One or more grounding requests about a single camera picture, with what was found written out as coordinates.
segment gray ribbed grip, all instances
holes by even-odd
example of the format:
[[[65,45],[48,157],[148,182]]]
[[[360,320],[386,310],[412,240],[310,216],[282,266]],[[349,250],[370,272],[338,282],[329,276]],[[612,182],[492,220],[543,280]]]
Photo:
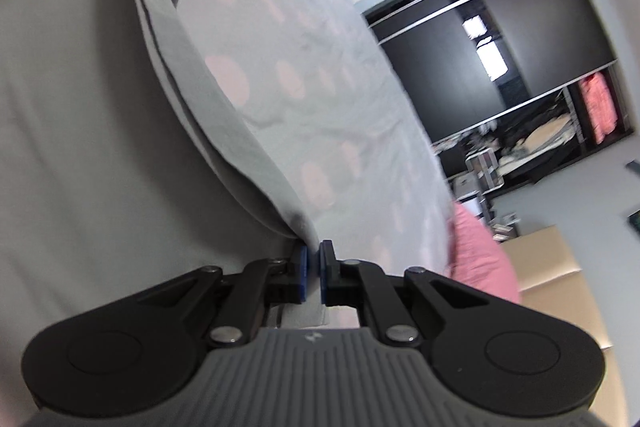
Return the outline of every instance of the gray ribbed grip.
[[[117,419],[48,410],[28,427],[602,427],[586,411],[508,419],[463,402],[413,349],[388,347],[368,328],[261,330],[247,346],[209,353],[191,382],[154,409]]]

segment pink blanket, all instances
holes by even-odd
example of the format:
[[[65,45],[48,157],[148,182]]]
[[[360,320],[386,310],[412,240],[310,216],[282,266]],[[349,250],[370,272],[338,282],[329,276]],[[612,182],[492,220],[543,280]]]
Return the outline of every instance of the pink blanket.
[[[504,250],[473,214],[456,203],[451,278],[520,304],[516,272]]]

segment pink clothing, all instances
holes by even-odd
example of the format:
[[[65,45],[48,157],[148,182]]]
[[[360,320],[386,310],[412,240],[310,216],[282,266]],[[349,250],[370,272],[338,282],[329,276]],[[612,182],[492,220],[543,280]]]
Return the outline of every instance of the pink clothing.
[[[516,272],[489,229],[462,204],[455,204],[451,278],[490,295],[520,304]]]
[[[602,143],[604,137],[611,133],[618,123],[618,115],[611,100],[607,81],[602,73],[598,72],[582,79],[579,84],[596,143]]]

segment gray bedsheet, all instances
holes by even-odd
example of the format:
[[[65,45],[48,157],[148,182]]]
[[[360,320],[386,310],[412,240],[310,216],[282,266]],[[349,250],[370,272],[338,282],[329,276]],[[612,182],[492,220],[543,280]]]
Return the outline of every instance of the gray bedsheet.
[[[0,0],[3,427],[34,410],[19,362],[39,330],[197,266],[318,231],[343,258],[446,269],[446,184],[359,15],[271,1]],[[285,320],[321,317],[313,295]]]
[[[351,0],[180,0],[177,12],[339,257],[396,274],[415,264],[446,270],[446,182]],[[203,112],[201,124],[213,116]]]

